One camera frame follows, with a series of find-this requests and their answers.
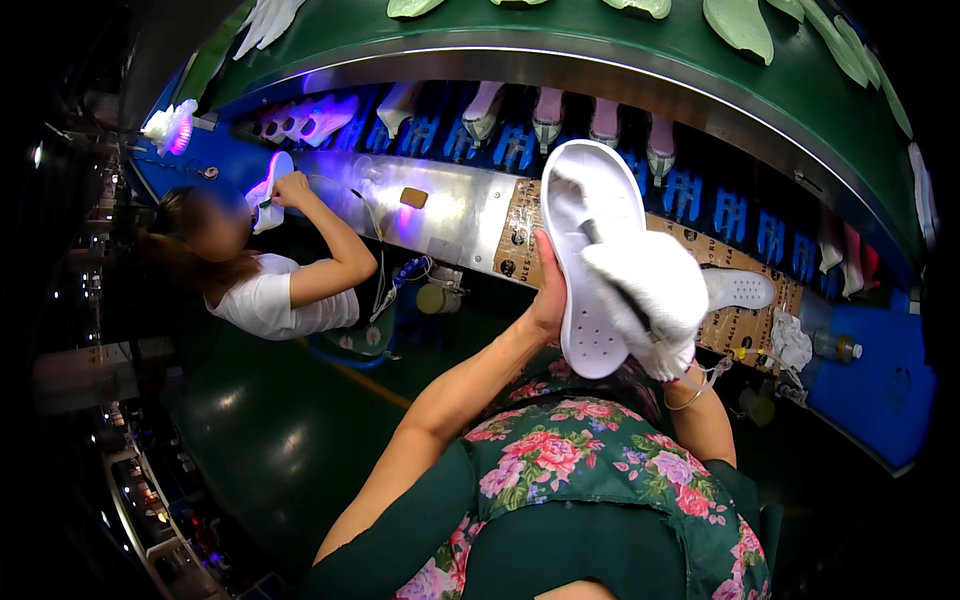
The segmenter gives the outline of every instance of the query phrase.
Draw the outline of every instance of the woman in white shirt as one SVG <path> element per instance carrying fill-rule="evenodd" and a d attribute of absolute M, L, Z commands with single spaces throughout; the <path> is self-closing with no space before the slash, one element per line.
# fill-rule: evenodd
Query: woman in white shirt
<path fill-rule="evenodd" d="M 378 265 L 363 241 L 299 171 L 276 182 L 272 202 L 302 212 L 332 258 L 301 267 L 285 256 L 245 250 L 247 203 L 217 185 L 170 190 L 157 209 L 156 231 L 143 234 L 140 244 L 175 284 L 202 293 L 211 314 L 261 338 L 366 324 L 380 298 Z"/>

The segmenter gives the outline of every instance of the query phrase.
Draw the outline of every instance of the dark green sleeve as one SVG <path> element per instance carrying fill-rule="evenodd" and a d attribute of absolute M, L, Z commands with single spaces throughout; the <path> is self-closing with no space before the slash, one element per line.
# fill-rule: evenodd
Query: dark green sleeve
<path fill-rule="evenodd" d="M 462 440 L 371 526 L 311 569 L 300 598 L 389 598 L 447 541 L 476 506 L 476 478 Z"/>
<path fill-rule="evenodd" d="M 731 467 L 727 461 L 720 459 L 704 461 L 704 467 L 719 479 L 724 489 L 733 496 L 736 511 L 747 520 L 747 524 L 759 535 L 760 500 L 756 495 L 756 484 L 753 480 Z"/>

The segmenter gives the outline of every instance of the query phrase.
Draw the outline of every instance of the person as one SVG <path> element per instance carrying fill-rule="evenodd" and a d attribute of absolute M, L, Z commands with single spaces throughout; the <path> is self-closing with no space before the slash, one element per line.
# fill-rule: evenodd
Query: person
<path fill-rule="evenodd" d="M 155 230 L 141 232 L 139 244 L 175 284 L 202 293 L 211 314 L 261 338 L 289 340 L 366 325 L 382 292 L 370 250 L 311 191 L 302 172 L 277 180 L 271 200 L 302 212 L 332 257 L 301 267 L 279 254 L 246 249 L 248 205 L 213 183 L 167 192 Z"/>
<path fill-rule="evenodd" d="M 326 534 L 301 597 L 769 596 L 756 487 L 736 471 L 720 399 L 697 389 L 708 300 L 696 261 L 658 232 L 585 249 L 632 354 L 590 381 L 555 343 L 564 276 L 545 233 L 536 236 L 543 282 L 532 304 L 417 397 Z M 655 344 L 687 361 L 685 379 L 670 378 Z M 659 401 L 676 442 L 657 428 Z"/>

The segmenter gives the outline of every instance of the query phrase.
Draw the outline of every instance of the green apron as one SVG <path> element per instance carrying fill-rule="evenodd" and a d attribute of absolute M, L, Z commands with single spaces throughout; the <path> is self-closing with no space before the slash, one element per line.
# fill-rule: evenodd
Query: green apron
<path fill-rule="evenodd" d="M 663 513 L 684 551 L 687 598 L 768 597 L 763 549 L 732 497 L 700 461 L 639 414 L 612 400 L 575 394 L 510 409 L 536 396 L 598 386 L 579 380 L 551 351 L 541 356 L 546 371 L 537 360 L 527 369 L 549 375 L 519 375 L 494 401 L 500 412 L 464 436 L 479 479 L 476 507 L 395 598 L 456 600 L 483 527 L 510 511 L 554 500 L 648 506 Z M 615 373 L 599 386 L 612 397 L 631 389 L 649 396 L 650 388 L 636 384 L 642 377 L 636 366 L 624 369 L 626 374 Z"/>

